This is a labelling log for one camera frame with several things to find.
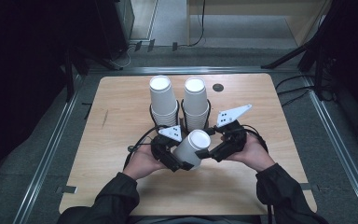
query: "wooden table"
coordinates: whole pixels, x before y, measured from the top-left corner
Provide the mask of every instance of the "wooden table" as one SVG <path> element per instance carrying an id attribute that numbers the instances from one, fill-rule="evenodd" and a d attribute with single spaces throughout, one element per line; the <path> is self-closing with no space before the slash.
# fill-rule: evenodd
<path id="1" fill-rule="evenodd" d="M 170 76 L 176 99 L 184 96 L 190 76 Z M 212 110 L 210 126 L 219 110 L 251 104 L 239 118 L 241 124 L 257 128 L 267 141 L 271 157 L 299 183 L 308 183 L 276 91 L 268 74 L 200 76 L 205 80 Z M 91 206 L 96 195 L 123 168 L 127 147 L 150 128 L 148 114 L 151 77 L 104 77 L 97 90 L 67 186 L 60 212 L 71 206 Z M 224 90 L 213 90 L 213 84 Z M 220 143 L 211 136 L 210 149 Z M 234 161 L 204 160 L 194 171 L 161 170 L 138 180 L 141 202 L 133 215 L 262 215 L 265 205 L 255 194 L 256 172 Z M 304 190 L 313 211 L 312 192 Z"/>

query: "black jacket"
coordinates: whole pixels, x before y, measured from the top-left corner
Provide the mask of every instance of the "black jacket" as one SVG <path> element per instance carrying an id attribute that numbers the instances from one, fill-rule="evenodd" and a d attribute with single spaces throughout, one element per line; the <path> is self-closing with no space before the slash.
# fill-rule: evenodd
<path id="1" fill-rule="evenodd" d="M 327 223 L 310 210 L 298 182 L 278 163 L 258 173 L 256 178 L 257 197 L 261 203 L 273 205 L 278 224 Z M 135 180 L 118 173 L 103 187 L 91 208 L 69 208 L 58 223 L 126 223 L 139 203 L 136 186 Z"/>

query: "paper cup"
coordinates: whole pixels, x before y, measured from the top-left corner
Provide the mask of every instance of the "paper cup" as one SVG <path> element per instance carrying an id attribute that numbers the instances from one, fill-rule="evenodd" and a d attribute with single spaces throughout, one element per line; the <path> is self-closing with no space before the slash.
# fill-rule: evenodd
<path id="1" fill-rule="evenodd" d="M 150 98 L 153 109 L 160 115 L 168 115 L 177 107 L 171 81 L 166 76 L 150 79 Z"/>
<path id="2" fill-rule="evenodd" d="M 176 108 L 173 110 L 173 112 L 167 115 L 160 115 L 154 110 L 152 105 L 151 105 L 151 109 L 152 109 L 153 119 L 157 125 L 174 126 L 178 123 L 176 117 L 177 111 L 179 109 L 178 104 L 176 104 Z"/>
<path id="3" fill-rule="evenodd" d="M 202 130 L 194 130 L 185 140 L 173 151 L 173 155 L 179 161 L 186 161 L 194 165 L 196 169 L 201 164 L 201 159 L 196 155 L 196 151 L 208 149 L 211 144 L 211 137 Z"/>
<path id="4" fill-rule="evenodd" d="M 184 108 L 192 115 L 202 114 L 208 106 L 205 82 L 200 77 L 190 77 L 185 84 Z"/>
<path id="5" fill-rule="evenodd" d="M 186 129 L 191 132 L 196 129 L 204 129 L 206 120 L 208 119 L 209 105 L 207 109 L 200 115 L 191 115 L 185 111 L 186 116 Z"/>

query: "gray floor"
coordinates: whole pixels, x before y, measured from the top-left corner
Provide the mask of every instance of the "gray floor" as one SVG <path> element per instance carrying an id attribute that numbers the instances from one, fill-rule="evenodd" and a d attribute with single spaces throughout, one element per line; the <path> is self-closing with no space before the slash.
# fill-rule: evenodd
<path id="1" fill-rule="evenodd" d="M 201 35 L 201 16 L 191 16 L 190 42 Z M 215 16 L 205 15 L 204 34 L 199 46 L 205 48 L 291 49 L 296 41 L 282 16 Z M 151 39 L 155 45 L 187 43 L 186 1 L 164 0 L 158 10 Z"/>
<path id="2" fill-rule="evenodd" d="M 131 40 L 149 40 L 158 0 L 131 0 L 135 17 Z"/>
<path id="3" fill-rule="evenodd" d="M 161 28 L 161 33 L 163 29 L 166 29 L 166 35 L 158 35 L 157 26 L 155 24 L 152 36 L 156 38 L 156 43 L 159 45 L 165 45 L 162 42 L 164 36 L 167 37 L 164 40 L 167 46 L 170 46 L 174 39 L 174 41 L 178 42 L 184 41 L 183 38 L 176 37 L 182 36 L 183 32 L 174 34 L 175 29 L 169 29 L 172 25 L 165 25 L 165 28 Z M 285 33 L 284 30 L 285 28 L 283 27 L 280 32 Z M 210 38 L 206 35 L 206 43 L 210 42 Z M 285 78 L 298 75 L 296 65 L 301 55 L 274 71 L 259 69 L 259 65 L 270 63 L 295 48 L 292 45 L 280 45 L 278 43 L 277 45 L 279 46 L 263 48 L 262 43 L 269 42 L 269 39 L 266 38 L 266 40 L 257 42 L 260 45 L 254 44 L 244 48 L 243 45 L 241 45 L 241 48 L 227 47 L 225 38 L 222 38 L 223 42 L 220 42 L 220 44 L 216 42 L 213 46 L 206 46 L 205 44 L 203 47 L 198 46 L 197 48 L 183 47 L 177 51 L 172 51 L 171 47 L 155 47 L 150 52 L 147 51 L 147 47 L 142 47 L 138 51 L 131 49 L 128 52 L 129 56 L 123 55 L 122 58 L 115 61 L 115 63 L 127 64 L 123 71 L 120 72 L 111 72 L 93 63 L 89 76 L 84 77 L 81 88 L 78 88 L 74 108 L 63 130 L 61 141 L 49 164 L 47 175 L 42 181 L 43 184 L 36 191 L 38 193 L 37 197 L 34 204 L 31 204 L 33 208 L 30 210 L 29 216 L 24 220 L 27 220 L 27 223 L 56 222 L 62 197 L 60 193 L 56 192 L 56 189 L 66 184 L 86 125 L 85 117 L 89 106 L 82 103 L 92 103 L 99 80 L 102 77 L 141 74 L 174 75 L 178 73 L 197 73 L 208 68 L 213 73 L 225 73 L 234 70 L 268 72 L 271 74 L 274 83 L 277 84 Z M 304 86 L 304 82 L 301 79 L 296 79 L 283 85 L 280 90 L 291 90 L 301 86 Z M 296 94 L 294 93 L 284 95 L 280 99 L 283 103 L 295 96 Z M 34 172 L 42 160 L 49 139 L 54 132 L 55 125 L 64 110 L 64 100 L 65 90 L 56 98 L 32 136 L 20 147 L 14 149 L 3 163 L 0 169 L 0 223 L 12 223 L 15 219 Z M 358 166 L 358 145 L 351 126 L 336 103 L 326 102 L 325 106 L 340 132 L 342 141 Z M 313 193 L 318 204 L 318 213 L 330 223 L 358 224 L 358 196 L 334 150 L 334 146 L 310 96 L 306 95 L 304 98 L 285 106 L 283 111 L 307 177 L 313 186 Z M 265 217 L 263 217 L 263 223 L 267 223 Z"/>

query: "black cable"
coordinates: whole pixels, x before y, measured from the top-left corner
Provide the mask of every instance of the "black cable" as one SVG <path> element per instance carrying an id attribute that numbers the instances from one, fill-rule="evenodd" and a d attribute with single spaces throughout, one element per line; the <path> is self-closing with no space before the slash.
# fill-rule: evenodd
<path id="1" fill-rule="evenodd" d="M 241 126 L 242 126 L 242 127 L 248 127 L 248 128 L 251 128 L 251 129 L 253 129 L 253 130 L 255 131 L 255 133 L 257 133 L 258 135 L 260 135 L 260 134 L 258 133 L 258 131 L 257 131 L 254 127 L 252 127 L 252 126 L 250 126 L 250 125 L 247 125 L 247 124 L 242 124 Z"/>
<path id="2" fill-rule="evenodd" d="M 111 59 L 110 61 L 111 61 L 111 62 L 114 62 L 115 60 L 119 59 L 119 58 L 123 55 L 123 53 L 124 53 L 125 51 L 126 51 L 126 50 L 120 51 L 120 52 L 118 53 L 118 55 L 117 55 L 114 59 Z"/>
<path id="3" fill-rule="evenodd" d="M 280 91 L 280 92 L 277 92 L 277 94 L 278 95 L 284 95 L 284 94 L 294 92 L 294 91 L 313 90 L 313 89 L 315 89 L 315 86 L 306 86 L 306 87 L 300 87 L 300 88 L 292 89 L 290 91 Z"/>
<path id="4" fill-rule="evenodd" d="M 292 79 L 295 79 L 295 78 L 299 78 L 299 77 L 315 77 L 315 76 L 305 76 L 305 75 L 302 75 L 302 76 L 289 77 L 289 78 L 287 78 L 287 79 L 282 80 L 280 83 L 278 83 L 278 84 L 276 85 L 276 87 L 275 87 L 275 90 L 277 90 L 278 87 L 283 84 L 283 82 L 286 82 L 286 81 L 289 81 L 289 80 L 292 80 Z"/>
<path id="5" fill-rule="evenodd" d="M 179 45 L 178 47 L 191 47 L 191 48 L 192 48 L 192 47 L 198 45 L 199 42 L 202 40 L 203 35 L 204 35 L 205 2 L 206 2 L 206 0 L 203 0 L 203 4 L 202 4 L 202 20 L 201 20 L 201 29 L 202 29 L 202 30 L 201 30 L 200 39 L 199 39 L 196 43 L 194 43 L 194 44 L 190 44 L 190 45 Z"/>
<path id="6" fill-rule="evenodd" d="M 159 128 L 168 128 L 167 125 L 158 125 L 153 128 L 151 128 L 149 131 L 147 131 L 142 137 L 136 142 L 135 146 L 129 146 L 128 151 L 130 152 L 127 156 L 126 161 L 124 162 L 123 170 L 126 168 L 126 166 L 129 164 L 132 154 L 138 149 L 138 147 L 142 144 L 142 141 L 153 131 L 159 129 Z"/>
<path id="7" fill-rule="evenodd" d="M 286 103 L 282 104 L 282 106 L 286 106 L 286 105 L 290 105 L 292 102 L 304 97 L 307 93 L 311 92 L 312 90 L 307 90 L 304 93 L 302 93 L 301 95 L 297 96 L 296 98 L 293 98 L 289 101 L 287 101 Z"/>

